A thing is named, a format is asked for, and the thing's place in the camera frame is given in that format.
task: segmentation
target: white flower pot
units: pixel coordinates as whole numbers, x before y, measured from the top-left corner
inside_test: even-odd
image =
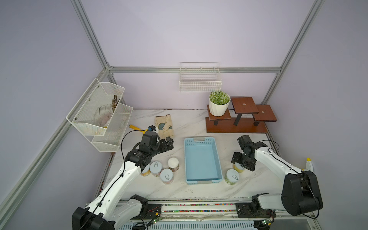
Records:
[[[224,105],[216,105],[209,99],[209,111],[212,115],[216,117],[220,117],[225,114],[227,107],[229,106],[230,101]]]

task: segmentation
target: can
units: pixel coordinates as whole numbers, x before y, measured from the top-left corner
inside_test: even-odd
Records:
[[[149,170],[151,171],[152,175],[159,177],[162,171],[162,164],[158,161],[154,161],[151,163]]]
[[[149,174],[151,174],[151,171],[149,170],[149,164],[146,165],[146,167],[144,167],[143,171],[141,172],[142,176],[148,176]]]
[[[238,173],[242,173],[244,172],[245,168],[241,166],[241,164],[235,162],[235,164],[233,164],[233,169],[235,169]]]
[[[160,178],[164,184],[170,184],[174,180],[174,174],[171,169],[164,169],[161,171]]]
[[[175,172],[179,169],[179,160],[177,158],[170,158],[167,162],[169,168]]]
[[[225,181],[229,185],[235,185],[239,180],[239,173],[235,169],[229,169],[225,175]]]

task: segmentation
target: brown wooden shelf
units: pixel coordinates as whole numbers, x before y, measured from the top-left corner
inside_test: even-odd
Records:
[[[212,133],[267,133],[267,129],[264,122],[259,122],[257,126],[254,126],[254,119],[242,117],[239,120],[238,125],[234,125],[235,117],[231,120],[219,121],[218,125],[214,125],[213,121],[210,121],[206,117],[207,132]]]
[[[258,113],[253,98],[231,98],[235,114],[254,114]]]
[[[210,121],[220,121],[220,120],[230,120],[231,119],[229,109],[226,109],[225,114],[220,117],[216,117],[211,114],[211,112],[209,111],[209,105],[207,105],[207,111],[208,111],[208,116],[209,116]]]
[[[257,105],[259,113],[253,114],[254,121],[277,121],[271,106]]]

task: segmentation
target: wall-mounted wire shelf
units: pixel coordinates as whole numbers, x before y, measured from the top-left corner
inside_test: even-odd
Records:
[[[181,92],[216,92],[221,90],[220,63],[180,63]]]
[[[92,82],[95,88],[78,112],[67,120],[100,152],[116,152],[128,125],[132,107],[122,103],[124,87],[109,82]],[[112,100],[116,99],[116,108]]]

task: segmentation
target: two-tier mesh basket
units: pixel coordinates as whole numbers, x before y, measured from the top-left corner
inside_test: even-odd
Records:
[[[122,103],[124,87],[109,82],[99,82],[96,78],[92,85],[96,85],[88,99],[85,100],[77,113],[75,107],[69,112],[67,120],[93,144],[100,152],[116,152],[120,146],[123,134],[128,125],[133,108]],[[117,96],[117,106],[112,113],[106,108],[112,106],[112,100]],[[96,119],[107,111],[106,126],[103,127]]]

